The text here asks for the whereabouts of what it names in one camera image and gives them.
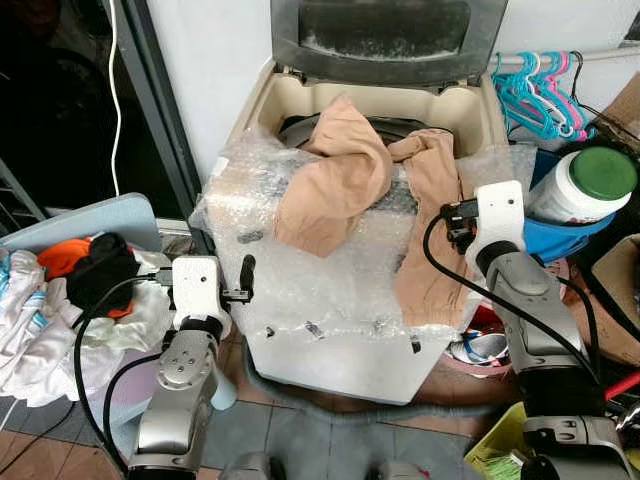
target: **green bottle cap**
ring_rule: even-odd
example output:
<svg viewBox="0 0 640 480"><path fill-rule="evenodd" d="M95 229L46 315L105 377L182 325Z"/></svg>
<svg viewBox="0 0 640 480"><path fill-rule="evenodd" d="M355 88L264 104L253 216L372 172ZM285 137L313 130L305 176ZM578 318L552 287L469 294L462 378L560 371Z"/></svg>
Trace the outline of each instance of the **green bottle cap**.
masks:
<svg viewBox="0 0 640 480"><path fill-rule="evenodd" d="M584 149L571 160L569 174L582 192L598 200L618 200L638 183L631 159L606 147Z"/></svg>

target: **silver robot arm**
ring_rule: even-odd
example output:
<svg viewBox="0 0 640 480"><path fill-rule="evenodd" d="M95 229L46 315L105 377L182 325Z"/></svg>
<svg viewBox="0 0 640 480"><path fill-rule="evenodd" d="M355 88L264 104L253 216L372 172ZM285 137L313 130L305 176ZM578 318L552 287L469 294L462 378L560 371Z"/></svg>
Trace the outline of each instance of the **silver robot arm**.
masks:
<svg viewBox="0 0 640 480"><path fill-rule="evenodd" d="M156 389L142 416L130 480L193 480L200 468L212 407L235 402L235 389L216 365L220 341L231 329L226 302L253 296L255 260L245 257L240 290L222 290L215 257L179 257L173 262L177 329L160 357Z"/></svg>
<svg viewBox="0 0 640 480"><path fill-rule="evenodd" d="M490 292L536 317L586 358L575 320L560 300L558 280L523 251L520 184L486 185L476 196L443 208L449 238L464 237L463 217L476 217L475 239L466 240L469 266L484 276ZM524 437L536 452L521 478L635 479L615 424L604 416L602 387L557 340L502 305L494 302L494 309L505 325L524 397Z"/></svg>

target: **metal rack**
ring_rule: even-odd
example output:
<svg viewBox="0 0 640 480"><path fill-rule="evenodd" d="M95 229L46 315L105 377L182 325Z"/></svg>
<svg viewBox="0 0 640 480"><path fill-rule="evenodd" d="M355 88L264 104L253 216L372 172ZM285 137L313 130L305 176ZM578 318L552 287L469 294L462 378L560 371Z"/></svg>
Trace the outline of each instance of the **metal rack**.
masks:
<svg viewBox="0 0 640 480"><path fill-rule="evenodd" d="M0 236L47 219L9 167L0 159Z"/></svg>

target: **red handle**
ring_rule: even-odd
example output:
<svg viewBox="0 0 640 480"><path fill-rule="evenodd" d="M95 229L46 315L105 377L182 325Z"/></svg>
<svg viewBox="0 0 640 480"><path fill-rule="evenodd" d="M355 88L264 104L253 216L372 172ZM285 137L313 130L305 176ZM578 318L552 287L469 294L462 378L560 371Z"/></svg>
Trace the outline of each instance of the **red handle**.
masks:
<svg viewBox="0 0 640 480"><path fill-rule="evenodd" d="M638 383L640 383L640 372L632 373L627 378L620 380L615 385L607 388L607 391L605 392L605 399L608 402L612 398L617 397L621 393L635 387Z"/></svg>

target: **pile of clothes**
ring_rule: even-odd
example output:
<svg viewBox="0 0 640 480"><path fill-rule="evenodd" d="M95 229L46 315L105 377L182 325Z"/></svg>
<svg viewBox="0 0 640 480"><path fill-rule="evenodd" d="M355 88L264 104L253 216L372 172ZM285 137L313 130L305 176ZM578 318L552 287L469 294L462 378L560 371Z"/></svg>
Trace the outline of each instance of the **pile of clothes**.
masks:
<svg viewBox="0 0 640 480"><path fill-rule="evenodd" d="M162 254L129 247L117 234L72 239L36 256L0 250L0 396L38 407L78 399L74 322L122 280L170 266ZM167 288L119 288L94 313L81 355L90 397L115 374L125 350L148 351L170 326Z"/></svg>

